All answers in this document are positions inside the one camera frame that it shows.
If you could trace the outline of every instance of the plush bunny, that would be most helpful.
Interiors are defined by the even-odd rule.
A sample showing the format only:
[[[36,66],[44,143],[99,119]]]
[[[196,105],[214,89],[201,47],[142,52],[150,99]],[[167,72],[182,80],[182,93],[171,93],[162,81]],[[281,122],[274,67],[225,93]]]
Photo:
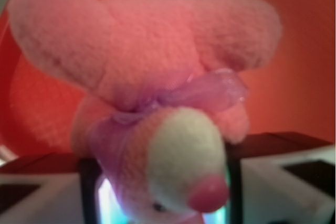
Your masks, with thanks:
[[[10,0],[8,12],[27,59],[87,91],[73,151],[98,160],[130,219],[195,222],[225,205],[222,141],[239,143],[249,125],[237,72],[273,55],[281,25],[271,6]]]

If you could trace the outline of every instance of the purple ribbon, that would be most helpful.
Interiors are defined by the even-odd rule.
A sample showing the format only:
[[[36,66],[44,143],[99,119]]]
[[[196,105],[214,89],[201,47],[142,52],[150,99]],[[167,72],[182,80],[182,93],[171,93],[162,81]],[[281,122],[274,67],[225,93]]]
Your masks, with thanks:
[[[89,146],[112,184],[118,179],[129,135],[146,116],[167,106],[224,111],[244,101],[247,95],[246,86],[234,70],[219,69],[197,78],[190,72],[148,76],[138,96],[125,86],[114,87],[118,111],[96,123],[89,133]]]

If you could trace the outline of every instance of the blue light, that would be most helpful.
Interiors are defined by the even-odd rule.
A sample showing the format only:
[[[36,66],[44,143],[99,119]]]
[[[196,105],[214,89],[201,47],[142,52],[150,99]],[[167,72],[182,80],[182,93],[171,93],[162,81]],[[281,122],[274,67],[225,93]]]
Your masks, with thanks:
[[[225,215],[225,207],[222,207],[215,212],[203,215],[203,219],[206,224],[225,224]]]
[[[123,214],[111,184],[104,179],[98,189],[99,219],[101,224],[127,224],[127,217]]]

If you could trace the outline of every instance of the pink nose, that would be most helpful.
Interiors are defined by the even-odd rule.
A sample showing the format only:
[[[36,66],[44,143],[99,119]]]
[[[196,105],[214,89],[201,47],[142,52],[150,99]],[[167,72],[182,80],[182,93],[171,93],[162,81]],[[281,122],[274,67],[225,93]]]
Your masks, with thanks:
[[[224,206],[229,190],[221,175],[208,175],[190,192],[188,205],[198,212],[213,212]]]

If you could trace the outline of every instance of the white surface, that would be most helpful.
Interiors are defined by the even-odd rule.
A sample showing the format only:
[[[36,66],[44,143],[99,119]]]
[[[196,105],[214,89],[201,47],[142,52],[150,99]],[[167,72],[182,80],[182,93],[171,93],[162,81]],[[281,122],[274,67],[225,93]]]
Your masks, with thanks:
[[[335,147],[241,161],[244,223],[267,224],[287,220],[291,224],[327,223],[335,199],[282,166],[323,160],[335,165]]]
[[[13,161],[18,158],[10,149],[8,149],[5,145],[0,145],[0,159],[4,162]]]
[[[1,184],[39,184],[41,187],[0,215],[0,223],[84,223],[77,174],[1,174]]]

